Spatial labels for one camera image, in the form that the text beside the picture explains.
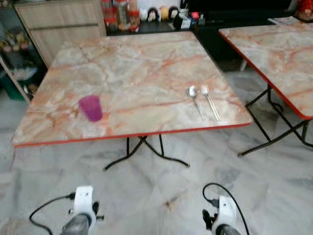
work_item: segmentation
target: purple cup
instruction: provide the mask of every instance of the purple cup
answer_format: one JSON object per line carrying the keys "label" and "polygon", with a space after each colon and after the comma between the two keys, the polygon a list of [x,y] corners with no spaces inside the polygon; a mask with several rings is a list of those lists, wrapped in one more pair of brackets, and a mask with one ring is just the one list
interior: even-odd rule
{"label": "purple cup", "polygon": [[90,121],[99,121],[102,118],[99,97],[88,95],[81,98],[78,103]]}

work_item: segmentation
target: metal spoon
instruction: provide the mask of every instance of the metal spoon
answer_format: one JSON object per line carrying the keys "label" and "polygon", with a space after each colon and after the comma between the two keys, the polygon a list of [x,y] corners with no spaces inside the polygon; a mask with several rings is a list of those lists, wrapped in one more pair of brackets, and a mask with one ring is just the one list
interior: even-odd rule
{"label": "metal spoon", "polygon": [[199,109],[199,106],[198,106],[198,104],[197,104],[197,102],[196,102],[196,97],[197,97],[197,95],[198,95],[198,94],[197,94],[197,88],[196,88],[195,86],[188,87],[188,88],[186,89],[186,93],[187,93],[187,96],[188,96],[188,97],[192,98],[192,100],[194,101],[194,104],[195,104],[195,106],[196,106],[196,108],[197,108],[197,110],[198,110],[198,113],[200,114],[202,120],[204,120],[204,117],[203,117],[203,115],[202,115],[202,113],[201,113],[201,111],[200,111],[200,109]]}

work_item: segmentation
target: table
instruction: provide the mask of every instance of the table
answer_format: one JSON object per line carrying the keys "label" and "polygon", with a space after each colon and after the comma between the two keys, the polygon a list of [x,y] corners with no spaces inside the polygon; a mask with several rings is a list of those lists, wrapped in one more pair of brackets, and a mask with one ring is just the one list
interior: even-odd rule
{"label": "table", "polygon": [[[221,121],[204,96],[186,95],[191,85],[209,87]],[[86,95],[99,96],[103,118],[90,122],[78,108]],[[106,37],[65,44],[47,72],[12,144],[15,147],[127,138],[127,155],[145,143],[164,156],[161,134],[239,127],[251,117],[192,32]],[[161,153],[148,142],[159,135]],[[140,141],[132,152],[129,137]]]}
{"label": "table", "polygon": [[[271,140],[250,111],[268,142],[252,148],[243,156],[269,146],[295,133],[307,146],[306,132],[313,118],[313,24],[267,25],[221,29],[220,34],[230,43],[268,83],[268,88],[246,105],[247,108],[267,94],[268,102],[289,126],[289,130]],[[271,99],[271,90],[285,101],[302,119],[293,126],[284,116],[283,107]],[[303,127],[302,134],[297,129]]]}

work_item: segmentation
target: marble floor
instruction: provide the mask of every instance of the marble floor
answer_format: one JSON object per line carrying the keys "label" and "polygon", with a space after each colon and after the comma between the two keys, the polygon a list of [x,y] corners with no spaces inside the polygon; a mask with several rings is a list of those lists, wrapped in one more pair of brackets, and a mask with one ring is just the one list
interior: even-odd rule
{"label": "marble floor", "polygon": [[[266,88],[253,71],[226,76],[246,103]],[[253,107],[271,136],[287,130],[281,118],[261,100]],[[43,202],[92,185],[100,201],[96,234],[209,235],[202,209],[214,209],[202,198],[202,187],[218,182],[230,189],[246,217],[252,235],[313,233],[313,151],[294,135],[241,159],[237,153],[265,141],[255,124],[237,129],[164,135],[165,153],[191,167],[165,161],[142,147],[129,160],[102,171],[125,154],[126,141],[91,141],[16,149],[10,139],[25,104],[0,93],[0,234],[45,235],[27,218]],[[299,119],[285,108],[292,122]],[[157,137],[148,140],[158,146]],[[310,125],[308,141],[313,141]],[[134,146],[137,140],[131,139]],[[223,192],[212,188],[208,197]],[[71,201],[40,211],[35,219],[54,234],[70,220]],[[238,227],[245,234],[241,220]]]}

